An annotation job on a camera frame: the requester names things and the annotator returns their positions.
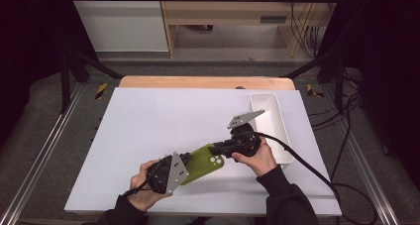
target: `white tray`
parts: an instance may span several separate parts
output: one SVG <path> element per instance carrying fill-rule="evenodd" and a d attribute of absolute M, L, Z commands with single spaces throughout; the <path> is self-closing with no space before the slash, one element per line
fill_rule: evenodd
<path fill-rule="evenodd" d="M 265 110 L 263 114 L 255 119 L 257 132 L 273 136 L 291 147 L 275 94 L 252 94 L 251 105 L 253 111 Z M 275 161 L 283 168 L 294 161 L 294 156 L 285 151 L 281 144 L 271 139 L 266 139 L 266 142 L 271 147 Z"/>

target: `hand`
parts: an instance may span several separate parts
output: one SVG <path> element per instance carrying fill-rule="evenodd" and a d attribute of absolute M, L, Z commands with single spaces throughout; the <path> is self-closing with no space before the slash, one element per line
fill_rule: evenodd
<path fill-rule="evenodd" d="M 263 176 L 270 170 L 277 167 L 271 147 L 266 143 L 265 138 L 260 137 L 262 143 L 259 150 L 252 157 L 247 157 L 239 153 L 232 153 L 232 158 L 250 167 L 258 177 Z"/>
<path fill-rule="evenodd" d="M 140 186 L 148 176 L 148 168 L 158 160 L 149 161 L 148 163 L 140 166 L 140 172 L 131 178 L 130 189 Z M 146 184 L 143 189 L 150 189 L 151 187 Z M 155 193 L 150 190 L 140 190 L 139 192 L 132 194 L 128 197 L 129 201 L 137 208 L 146 212 L 159 200 L 169 197 L 169 194 Z"/>

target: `gray floor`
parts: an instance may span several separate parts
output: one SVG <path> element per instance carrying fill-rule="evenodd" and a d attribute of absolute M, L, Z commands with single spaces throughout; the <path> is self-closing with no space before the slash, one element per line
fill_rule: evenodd
<path fill-rule="evenodd" d="M 280 76 L 292 72 L 310 60 L 309 56 L 302 53 L 297 58 L 289 58 L 286 56 L 284 46 L 277 41 L 259 37 L 271 33 L 274 38 L 279 38 L 275 28 L 260 30 L 251 27 L 215 26 L 214 32 L 203 33 L 203 31 L 201 27 L 188 27 L 181 30 L 180 34 L 184 36 L 178 40 L 174 58 L 149 55 L 142 61 L 139 61 L 137 56 L 121 61 L 118 58 L 121 56 L 113 56 L 104 58 L 103 63 L 123 74 Z M 202 42 L 209 35 L 212 37 Z M 97 216 L 79 216 L 63 211 L 71 185 L 75 182 L 88 153 L 96 128 L 100 125 L 100 118 L 112 96 L 113 88 L 119 82 L 93 68 L 88 69 L 92 76 L 87 84 L 82 85 L 80 99 L 54 150 L 48 157 L 48 162 L 28 201 L 24 203 L 25 206 L 20 214 L 20 224 L 24 224 L 23 219 L 48 219 L 52 222 L 51 224 L 64 224 L 64 220 L 84 221 L 97 218 Z M 326 91 L 331 88 L 329 84 L 317 83 L 315 78 L 317 70 L 314 68 L 293 80 L 296 88 L 301 92 L 308 115 L 325 112 L 333 107 L 328 97 L 307 94 L 307 84 L 311 84 L 315 92 L 327 93 Z M 103 82 L 108 83 L 104 95 L 101 99 L 94 99 L 99 85 Z M 74 89 L 79 85 L 74 80 L 72 81 Z M 346 84 L 347 95 L 355 92 L 350 85 Z M 1 151 L 1 212 L 4 212 L 12 202 L 19 186 L 36 161 L 59 117 L 60 100 L 58 74 L 40 80 L 32 86 L 31 100 Z M 332 115 L 333 111 L 329 111 L 321 115 L 309 116 L 309 118 L 311 123 L 315 124 Z M 351 112 L 351 120 L 352 133 L 366 156 L 399 224 L 420 224 L 418 216 L 420 194 L 400 161 L 398 158 L 383 154 L 381 141 L 363 107 L 357 107 Z M 327 170 L 331 173 L 344 139 L 340 123 L 335 123 L 325 129 L 317 127 L 314 134 Z M 340 161 L 335 181 L 368 192 L 349 147 L 345 149 Z M 345 188 L 340 188 L 340 191 L 343 211 L 357 221 L 369 222 L 372 218 L 372 210 L 368 203 L 353 191 Z M 331 219 L 320 220 L 323 224 L 333 224 Z M 46 220 L 42 220 L 41 224 L 46 224 Z M 376 224 L 387 223 L 382 223 L 378 219 Z"/>

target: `metal bracket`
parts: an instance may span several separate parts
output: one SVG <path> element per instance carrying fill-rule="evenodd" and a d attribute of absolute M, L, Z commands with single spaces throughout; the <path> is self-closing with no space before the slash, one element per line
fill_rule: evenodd
<path fill-rule="evenodd" d="M 233 129 L 233 128 L 242 126 L 242 125 L 250 122 L 251 120 L 257 118 L 263 112 L 265 112 L 265 110 L 262 109 L 262 110 L 259 110 L 259 111 L 255 111 L 255 112 L 251 112 L 251 113 L 246 113 L 246 114 L 235 116 L 232 119 L 232 121 L 229 123 L 228 129 Z"/>
<path fill-rule="evenodd" d="M 177 152 L 173 153 L 170 163 L 169 177 L 167 179 L 166 193 L 172 194 L 189 176 L 188 170 Z"/>

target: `person's right hand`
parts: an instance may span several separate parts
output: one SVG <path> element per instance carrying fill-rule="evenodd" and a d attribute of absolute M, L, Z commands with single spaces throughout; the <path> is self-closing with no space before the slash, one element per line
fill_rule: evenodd
<path fill-rule="evenodd" d="M 239 153 L 232 153 L 233 159 L 250 167 L 258 177 L 263 176 L 277 167 L 275 158 L 272 155 L 271 147 L 266 143 L 265 138 L 260 137 L 260 139 L 262 140 L 260 148 L 252 157 L 247 157 Z"/>

